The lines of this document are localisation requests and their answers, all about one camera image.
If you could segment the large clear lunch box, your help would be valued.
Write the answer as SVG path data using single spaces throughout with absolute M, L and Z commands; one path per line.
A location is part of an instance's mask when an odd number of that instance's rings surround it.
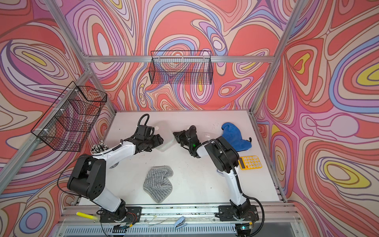
M 155 134 L 159 134 L 163 139 L 163 144 L 159 145 L 157 149 L 160 152 L 167 151 L 176 142 L 169 123 L 167 121 L 159 121 L 153 127 L 155 128 Z

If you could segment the small clear box base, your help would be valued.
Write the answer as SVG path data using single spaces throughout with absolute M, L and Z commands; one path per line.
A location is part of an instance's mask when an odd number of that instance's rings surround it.
M 200 132 L 197 134 L 197 136 L 200 142 L 209 141 L 211 139 L 215 139 L 219 137 L 219 135 L 212 132 Z

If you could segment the blue microfiber cloth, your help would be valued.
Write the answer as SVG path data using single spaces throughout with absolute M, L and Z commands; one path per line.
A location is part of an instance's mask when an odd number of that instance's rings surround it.
M 252 139 L 245 140 L 242 138 L 241 131 L 231 122 L 222 125 L 222 137 L 237 151 L 248 151 L 252 148 Z

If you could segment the cup of pens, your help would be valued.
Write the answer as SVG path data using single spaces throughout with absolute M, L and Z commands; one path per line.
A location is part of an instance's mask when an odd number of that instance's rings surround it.
M 104 142 L 100 142 L 98 144 L 94 144 L 92 147 L 91 147 L 91 154 L 94 155 L 94 154 L 98 154 L 98 153 L 102 153 L 106 150 L 108 150 L 109 147 L 107 144 L 105 144 Z

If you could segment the yellow highlighter marker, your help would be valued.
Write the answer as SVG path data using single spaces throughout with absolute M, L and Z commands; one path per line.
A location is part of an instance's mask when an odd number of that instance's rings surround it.
M 93 221 L 98 220 L 97 216 L 90 215 L 90 214 L 85 214 L 85 213 L 82 213 L 82 212 L 77 212 L 76 215 L 79 216 L 79 217 L 82 217 L 82 218 L 93 220 Z

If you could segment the blue binder clip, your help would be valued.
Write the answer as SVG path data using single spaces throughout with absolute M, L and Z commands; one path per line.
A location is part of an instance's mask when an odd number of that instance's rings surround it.
M 175 222 L 175 229 L 182 228 L 182 227 L 184 227 L 186 225 L 187 225 L 186 218 L 184 216 L 182 216 L 182 217 L 179 218 L 179 220 L 177 220 Z

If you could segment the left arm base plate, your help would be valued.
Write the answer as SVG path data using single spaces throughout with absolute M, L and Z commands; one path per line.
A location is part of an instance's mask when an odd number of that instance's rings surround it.
M 105 209 L 98 210 L 96 214 L 100 216 L 101 223 L 129 223 L 134 224 L 140 221 L 142 207 L 127 206 L 124 210 L 110 212 Z

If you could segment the grey striped cloth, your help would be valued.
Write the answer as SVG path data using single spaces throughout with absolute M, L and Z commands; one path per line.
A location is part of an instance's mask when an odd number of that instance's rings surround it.
M 154 166 L 148 171 L 143 189 L 154 202 L 162 203 L 171 194 L 173 185 L 169 179 L 173 174 L 169 166 Z

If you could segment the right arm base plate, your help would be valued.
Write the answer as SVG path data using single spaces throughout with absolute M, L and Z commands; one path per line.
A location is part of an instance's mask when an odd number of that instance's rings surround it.
M 218 211 L 215 213 L 215 217 L 221 221 L 259 221 L 259 214 L 255 205 L 251 205 L 248 208 L 238 209 L 231 205 L 220 205 Z

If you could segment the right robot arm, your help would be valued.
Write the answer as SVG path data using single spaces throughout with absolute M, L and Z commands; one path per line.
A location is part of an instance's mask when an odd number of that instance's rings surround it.
M 230 191 L 230 204 L 235 218 L 241 219 L 249 212 L 250 200 L 245 197 L 238 177 L 238 152 L 222 136 L 200 142 L 196 127 L 174 132 L 173 136 L 181 147 L 195 158 L 210 157 L 217 170 L 223 175 Z

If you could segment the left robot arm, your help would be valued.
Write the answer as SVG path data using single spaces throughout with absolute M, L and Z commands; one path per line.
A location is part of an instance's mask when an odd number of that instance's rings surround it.
M 154 127 L 140 125 L 131 137 L 121 139 L 115 147 L 80 156 L 67 183 L 69 191 L 94 202 L 120 222 L 127 215 L 125 201 L 107 189 L 106 172 L 125 158 L 162 145 L 164 139 L 154 132 Z

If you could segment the yellow perforated tray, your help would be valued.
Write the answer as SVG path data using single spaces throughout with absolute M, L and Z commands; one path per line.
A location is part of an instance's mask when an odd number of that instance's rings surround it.
M 258 156 L 244 156 L 238 159 L 241 170 L 261 169 L 262 163 Z

